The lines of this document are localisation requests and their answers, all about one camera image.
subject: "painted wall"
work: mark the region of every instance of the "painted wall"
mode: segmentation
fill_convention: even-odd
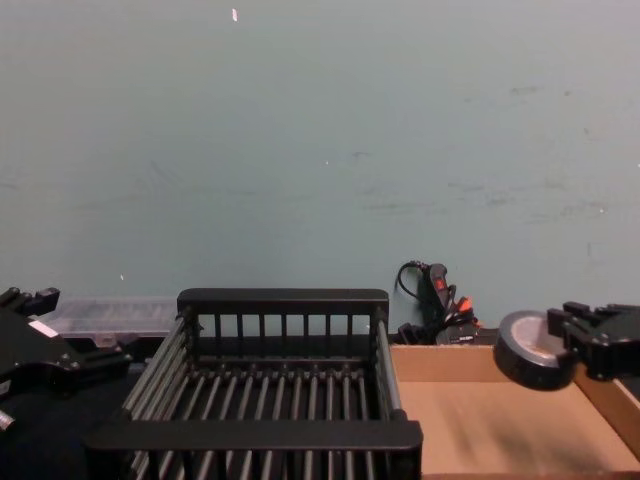
[[[0,287],[639,302],[634,0],[0,0]],[[413,305],[396,296],[394,322]]]

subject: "black plastic basket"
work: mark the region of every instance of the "black plastic basket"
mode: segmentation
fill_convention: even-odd
[[[178,311],[122,412],[85,439],[91,478],[420,478],[385,292],[192,289]]]

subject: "wire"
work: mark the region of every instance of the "wire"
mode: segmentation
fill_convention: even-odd
[[[416,300],[418,300],[419,302],[422,301],[422,299],[420,297],[418,297],[418,295],[414,292],[412,292],[411,290],[409,290],[406,285],[404,284],[404,282],[402,281],[402,274],[404,273],[405,270],[407,270],[408,268],[417,268],[418,270],[424,270],[428,267],[428,265],[426,263],[422,263],[419,262],[417,260],[411,260],[407,263],[405,263],[404,265],[402,265],[400,267],[400,270],[398,270],[398,275],[396,276],[396,287],[400,286],[400,288],[407,294],[412,296],[413,298],[415,298]]]

